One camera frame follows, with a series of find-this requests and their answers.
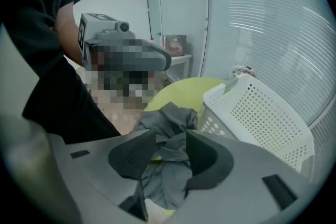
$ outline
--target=camera lens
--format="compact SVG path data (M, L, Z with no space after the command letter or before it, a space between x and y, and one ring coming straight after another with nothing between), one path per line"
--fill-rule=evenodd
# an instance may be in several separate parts
M128 24L122 23L122 24L120 25L120 29L121 29L121 31L123 31L123 32L127 32L127 31L130 29L130 27L129 27Z

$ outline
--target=black shirt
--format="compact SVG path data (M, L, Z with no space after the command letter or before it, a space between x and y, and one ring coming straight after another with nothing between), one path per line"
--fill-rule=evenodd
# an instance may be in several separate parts
M80 0L4 0L6 29L27 63L39 77L63 55L57 33L52 29L58 10Z

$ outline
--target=laundry basket handle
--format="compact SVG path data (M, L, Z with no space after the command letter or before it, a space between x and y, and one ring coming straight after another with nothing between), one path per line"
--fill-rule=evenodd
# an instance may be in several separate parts
M229 92L230 90L232 90L236 86L238 80L239 80L239 78L234 77L234 78L230 78L228 81L226 81L224 83L224 85L225 85L224 94Z

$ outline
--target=pixelated area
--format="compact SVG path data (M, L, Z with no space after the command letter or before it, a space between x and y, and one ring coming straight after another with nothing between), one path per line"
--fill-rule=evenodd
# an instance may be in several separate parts
M87 87L105 117L125 135L132 131L148 102L166 83L163 73L158 71L150 72L149 77L141 72L104 71L92 72Z
M101 40L90 47L88 90L121 134L128 134L147 104L165 85L161 54L143 40Z

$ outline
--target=black rectangular slot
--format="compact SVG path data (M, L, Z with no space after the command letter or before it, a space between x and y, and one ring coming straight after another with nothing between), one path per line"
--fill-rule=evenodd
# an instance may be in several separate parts
M286 209L296 201L296 195L287 187L278 175L271 175L262 179L281 210Z
M88 154L90 154L90 152L88 152L87 150L76 151L76 152L70 153L70 155L73 159L80 158L80 157L83 157L83 156L88 155Z

